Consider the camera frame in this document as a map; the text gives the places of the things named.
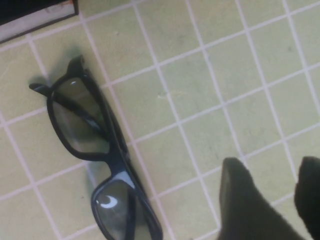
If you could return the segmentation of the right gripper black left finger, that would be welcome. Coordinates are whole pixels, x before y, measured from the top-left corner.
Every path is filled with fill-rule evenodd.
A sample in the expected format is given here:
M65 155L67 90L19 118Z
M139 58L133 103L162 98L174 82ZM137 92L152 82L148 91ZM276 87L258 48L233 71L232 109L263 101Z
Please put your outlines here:
M302 240L303 237L269 204L245 165L223 160L219 189L220 240Z

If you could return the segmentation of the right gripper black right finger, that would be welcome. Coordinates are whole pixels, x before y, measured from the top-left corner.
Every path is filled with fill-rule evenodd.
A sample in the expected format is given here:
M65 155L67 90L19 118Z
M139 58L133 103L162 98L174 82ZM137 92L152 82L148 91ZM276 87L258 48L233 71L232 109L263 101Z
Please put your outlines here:
M305 156L302 159L294 204L299 217L314 240L320 238L320 159Z

